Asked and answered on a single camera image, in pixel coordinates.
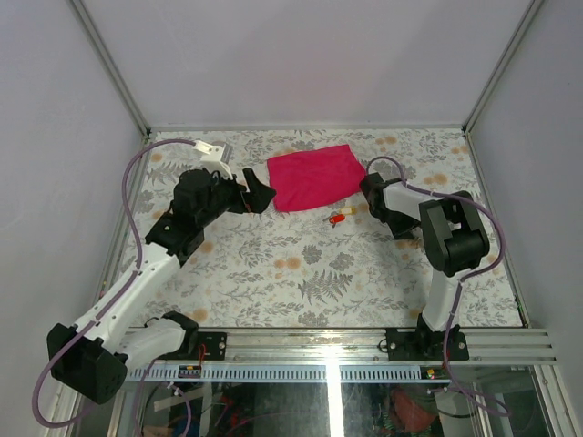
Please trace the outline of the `red tag key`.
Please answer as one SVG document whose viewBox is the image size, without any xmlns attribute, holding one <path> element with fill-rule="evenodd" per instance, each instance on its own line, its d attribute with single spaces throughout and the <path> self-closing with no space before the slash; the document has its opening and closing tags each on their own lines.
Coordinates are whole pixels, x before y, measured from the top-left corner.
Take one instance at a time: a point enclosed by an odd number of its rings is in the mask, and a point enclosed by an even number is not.
<svg viewBox="0 0 583 437">
<path fill-rule="evenodd" d="M 329 223 L 332 227 L 335 227 L 337 224 L 343 222 L 345 220 L 344 214 L 335 214 L 331 215 L 325 221 Z"/>
</svg>

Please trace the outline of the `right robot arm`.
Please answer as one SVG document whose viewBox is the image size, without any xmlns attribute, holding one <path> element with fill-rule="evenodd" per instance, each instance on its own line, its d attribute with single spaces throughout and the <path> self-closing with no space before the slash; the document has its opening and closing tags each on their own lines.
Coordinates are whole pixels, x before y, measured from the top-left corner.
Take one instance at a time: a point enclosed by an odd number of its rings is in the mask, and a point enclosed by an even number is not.
<svg viewBox="0 0 583 437">
<path fill-rule="evenodd" d="M 360 183 L 370 214 L 387 225 L 395 240 L 421 232 L 424 253 L 432 267 L 430 291 L 414 330 L 387 328 L 390 361 L 468 361 L 465 335 L 453 306 L 458 281 L 476 270 L 490 243 L 473 197 L 467 191 L 438 196 L 384 180 L 373 173 Z"/>
</svg>

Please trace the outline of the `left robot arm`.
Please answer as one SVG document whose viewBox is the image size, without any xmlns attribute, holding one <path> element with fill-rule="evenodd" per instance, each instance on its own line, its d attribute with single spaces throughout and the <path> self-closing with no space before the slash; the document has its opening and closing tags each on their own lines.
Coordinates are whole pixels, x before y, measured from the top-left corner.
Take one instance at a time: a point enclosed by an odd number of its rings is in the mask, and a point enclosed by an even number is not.
<svg viewBox="0 0 583 437">
<path fill-rule="evenodd" d="M 245 182 L 192 169 L 179 176 L 169 208 L 139 240 L 134 267 L 71 326 L 47 335 L 51 375 L 97 405 L 112 399 L 128 374 L 159 358 L 189 359 L 199 350 L 199 325 L 172 310 L 147 327 L 128 329 L 152 296 L 191 258 L 204 229 L 223 213 L 261 214 L 276 196 L 254 171 Z"/>
</svg>

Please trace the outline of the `pink cloth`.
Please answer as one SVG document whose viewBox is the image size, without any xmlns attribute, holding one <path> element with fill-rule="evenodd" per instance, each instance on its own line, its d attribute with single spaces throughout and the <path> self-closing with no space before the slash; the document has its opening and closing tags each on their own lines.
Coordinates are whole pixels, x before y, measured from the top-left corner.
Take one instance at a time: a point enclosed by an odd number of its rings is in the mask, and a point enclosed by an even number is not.
<svg viewBox="0 0 583 437">
<path fill-rule="evenodd" d="M 350 146 L 294 152 L 267 160 L 273 204 L 280 212 L 329 206 L 359 191 L 365 168 Z"/>
</svg>

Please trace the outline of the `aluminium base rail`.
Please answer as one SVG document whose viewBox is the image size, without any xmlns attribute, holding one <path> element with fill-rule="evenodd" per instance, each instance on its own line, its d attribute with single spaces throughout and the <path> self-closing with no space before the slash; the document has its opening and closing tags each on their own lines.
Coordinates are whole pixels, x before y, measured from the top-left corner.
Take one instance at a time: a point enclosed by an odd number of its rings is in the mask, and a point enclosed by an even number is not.
<svg viewBox="0 0 583 437">
<path fill-rule="evenodd" d="M 424 381 L 427 370 L 445 380 L 441 359 L 399 361 L 383 329 L 229 329 L 220 361 L 157 361 L 130 372 L 134 381 L 342 382 Z M 540 383 L 557 377 L 557 355 L 545 330 L 469 328 L 452 362 L 460 381 L 492 381 L 503 371 L 531 371 Z"/>
</svg>

